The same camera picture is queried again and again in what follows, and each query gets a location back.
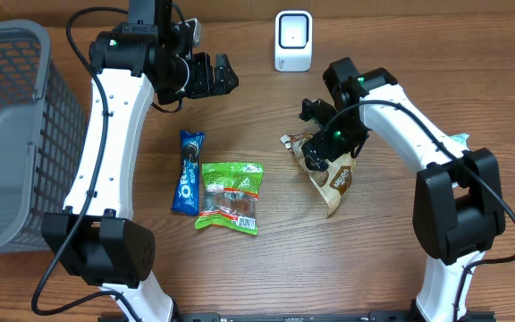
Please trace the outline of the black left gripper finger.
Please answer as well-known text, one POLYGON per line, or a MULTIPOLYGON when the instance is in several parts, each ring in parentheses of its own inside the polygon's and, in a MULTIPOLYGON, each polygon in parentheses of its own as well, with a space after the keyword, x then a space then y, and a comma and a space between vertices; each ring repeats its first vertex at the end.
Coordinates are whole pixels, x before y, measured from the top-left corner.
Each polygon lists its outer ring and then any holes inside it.
POLYGON ((215 55, 214 75, 216 79, 230 79, 235 75, 227 54, 215 55))
POLYGON ((239 86, 239 78, 237 76, 224 76, 216 78, 213 84, 212 94, 214 96, 223 96, 230 94, 239 86))

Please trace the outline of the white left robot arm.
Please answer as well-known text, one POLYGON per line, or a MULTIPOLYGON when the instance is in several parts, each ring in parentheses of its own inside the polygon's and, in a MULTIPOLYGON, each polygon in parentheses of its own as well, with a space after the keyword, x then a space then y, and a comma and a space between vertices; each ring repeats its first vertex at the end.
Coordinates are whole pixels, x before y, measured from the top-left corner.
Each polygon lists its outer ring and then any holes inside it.
POLYGON ((132 1, 126 20, 103 31, 81 62, 92 79, 89 127, 63 208, 41 233, 53 265, 113 299, 125 321, 180 319, 152 267, 154 234, 133 219, 132 184, 148 110, 181 110, 186 98, 222 96, 239 83, 226 55, 195 53, 200 23, 171 1, 132 1))

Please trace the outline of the teal tissue pack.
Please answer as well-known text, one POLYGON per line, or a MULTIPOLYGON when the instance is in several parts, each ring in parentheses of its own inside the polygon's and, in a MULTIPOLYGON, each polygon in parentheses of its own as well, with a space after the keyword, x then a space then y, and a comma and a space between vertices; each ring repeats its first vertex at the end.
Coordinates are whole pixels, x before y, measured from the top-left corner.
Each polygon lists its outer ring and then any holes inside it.
POLYGON ((456 141, 457 143, 463 145, 463 146, 467 146, 467 141, 468 141, 468 138, 469 138, 469 135, 467 133, 459 133, 459 134, 455 134, 455 135, 452 135, 451 136, 451 139, 456 141))

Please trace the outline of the green snack packet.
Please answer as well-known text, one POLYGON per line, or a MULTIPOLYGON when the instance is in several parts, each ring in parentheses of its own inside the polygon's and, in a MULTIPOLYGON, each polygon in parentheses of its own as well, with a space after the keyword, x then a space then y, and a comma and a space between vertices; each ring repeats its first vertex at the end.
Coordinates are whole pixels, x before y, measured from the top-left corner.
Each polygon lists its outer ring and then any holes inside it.
POLYGON ((205 163, 201 174, 204 195, 195 228, 216 225, 257 235, 256 205, 264 167, 259 163, 205 163))

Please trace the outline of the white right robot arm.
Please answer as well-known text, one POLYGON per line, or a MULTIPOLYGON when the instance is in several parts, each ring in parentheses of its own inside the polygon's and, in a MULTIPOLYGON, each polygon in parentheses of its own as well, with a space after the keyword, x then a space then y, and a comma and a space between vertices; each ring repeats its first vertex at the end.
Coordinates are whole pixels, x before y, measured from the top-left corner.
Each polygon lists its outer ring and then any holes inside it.
POLYGON ((339 157, 355 158, 375 132, 416 175, 412 224, 427 261, 405 320, 493 321, 492 312, 468 311, 466 297, 477 263, 505 230, 495 156, 440 131, 384 68, 359 73, 343 58, 323 80, 333 102, 302 102, 300 119, 320 128, 301 147, 304 166, 322 172, 339 157))

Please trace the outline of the beige paper-like bag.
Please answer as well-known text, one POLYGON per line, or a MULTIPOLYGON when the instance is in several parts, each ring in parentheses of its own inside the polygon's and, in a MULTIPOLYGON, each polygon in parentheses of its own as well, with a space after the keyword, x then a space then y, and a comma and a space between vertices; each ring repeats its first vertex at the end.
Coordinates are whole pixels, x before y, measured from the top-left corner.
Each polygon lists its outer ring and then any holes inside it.
POLYGON ((345 154, 333 162, 328 161, 328 168, 322 172, 309 170, 306 166, 306 158, 302 148, 305 142, 312 137, 313 134, 310 132, 285 134, 280 138, 280 141, 296 159, 303 171, 308 174, 310 181, 327 205, 327 217, 331 217, 339 207, 342 196, 352 185, 356 159, 350 154, 345 154))

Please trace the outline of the blue Oreo cookie pack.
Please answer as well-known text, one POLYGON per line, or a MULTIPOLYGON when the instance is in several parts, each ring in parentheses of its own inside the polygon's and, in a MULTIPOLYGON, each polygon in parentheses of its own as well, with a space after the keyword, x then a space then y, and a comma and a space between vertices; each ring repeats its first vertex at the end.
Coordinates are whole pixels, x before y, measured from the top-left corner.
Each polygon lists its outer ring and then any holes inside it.
POLYGON ((204 142, 202 131, 181 130, 182 171, 176 185, 172 211, 197 216, 199 210, 199 156, 204 142))

